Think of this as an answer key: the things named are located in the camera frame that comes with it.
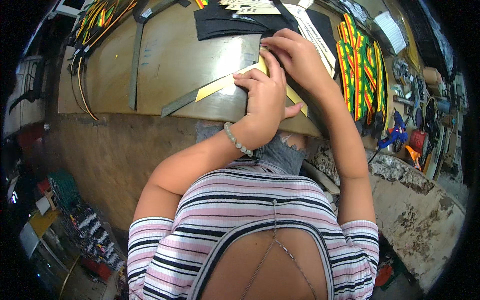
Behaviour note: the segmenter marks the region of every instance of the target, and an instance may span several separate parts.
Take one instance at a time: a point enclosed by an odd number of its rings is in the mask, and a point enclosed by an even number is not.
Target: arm
[[[313,44],[283,29],[262,40],[292,78],[315,96],[324,112],[335,165],[340,176],[340,225],[354,220],[375,223],[365,149],[339,86],[328,74]]]
[[[235,84],[248,92],[247,115],[230,127],[247,149],[268,143],[280,122],[300,112],[301,104],[285,108],[287,81],[280,64],[268,51],[261,51],[270,77],[253,69],[235,74]],[[156,167],[138,201],[133,220],[149,216],[174,219],[181,196],[202,175],[223,168],[243,153],[221,131],[213,137],[180,151]]]

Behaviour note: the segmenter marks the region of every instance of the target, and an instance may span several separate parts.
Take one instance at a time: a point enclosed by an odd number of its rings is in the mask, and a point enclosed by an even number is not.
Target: denim shorts
[[[195,128],[198,144],[222,131],[223,123],[199,121]],[[251,159],[270,163],[282,169],[286,174],[298,175],[305,157],[305,151],[297,150],[296,146],[290,147],[286,140],[282,140],[280,132],[277,132],[268,144],[254,150]]]

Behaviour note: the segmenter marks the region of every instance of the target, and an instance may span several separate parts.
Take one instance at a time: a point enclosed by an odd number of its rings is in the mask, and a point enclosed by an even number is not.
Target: silver chain
[[[262,267],[262,265],[264,264],[265,262],[265,259],[267,258],[267,255],[269,254],[270,250],[272,249],[272,246],[277,243],[283,250],[285,250],[285,252],[290,256],[290,258],[292,259],[292,261],[295,263],[295,265],[297,266],[297,268],[300,270],[301,274],[303,275],[303,278],[305,278],[305,280],[307,281],[310,289],[312,290],[312,293],[313,293],[313,297],[315,298],[315,300],[318,300],[318,297],[317,297],[317,293],[315,292],[315,289],[313,288],[313,285],[311,284],[311,282],[308,280],[308,278],[306,277],[305,273],[303,272],[303,270],[300,268],[299,264],[297,263],[297,260],[295,259],[295,257],[288,251],[288,249],[281,243],[279,242],[277,239],[276,239],[276,234],[277,234],[277,226],[276,226],[276,203],[277,201],[276,200],[273,200],[273,210],[274,210],[274,229],[273,229],[273,239],[272,239],[272,242],[270,243],[270,245],[268,246],[268,249],[267,251],[265,252],[262,260],[260,261],[260,263],[258,264],[257,266],[257,269],[255,270],[255,272],[253,273],[252,277],[250,278],[250,281],[248,282],[248,285],[247,287],[245,288],[245,290],[243,291],[243,294],[242,296],[240,297],[240,300],[244,300],[245,297],[247,296],[247,293],[248,291],[250,290],[250,287],[252,286],[252,283],[253,281],[255,280],[255,278],[257,277],[257,274],[258,272],[260,271],[260,268]]]

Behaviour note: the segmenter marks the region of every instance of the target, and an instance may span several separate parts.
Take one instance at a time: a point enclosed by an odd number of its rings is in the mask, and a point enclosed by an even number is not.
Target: floor
[[[196,120],[138,116],[57,115],[47,119],[48,170],[74,176],[83,199],[113,231],[126,234],[138,199],[155,167],[195,143]]]
[[[62,300],[113,300],[117,295],[118,273],[113,272],[108,282],[93,282],[78,264],[65,285]]]

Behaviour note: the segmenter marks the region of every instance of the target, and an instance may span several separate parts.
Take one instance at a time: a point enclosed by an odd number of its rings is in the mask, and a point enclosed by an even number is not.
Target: gray strip
[[[179,110],[180,108],[184,107],[185,105],[192,103],[197,98],[198,91],[201,88],[197,88],[189,92],[188,94],[178,98],[177,100],[165,105],[162,107],[162,118],[174,113],[175,111]]]
[[[137,109],[138,65],[140,63],[140,47],[142,46],[143,33],[144,25],[137,23],[137,33],[135,34],[135,43],[133,44],[132,73],[130,75],[130,95],[128,98],[128,106],[132,110]]]

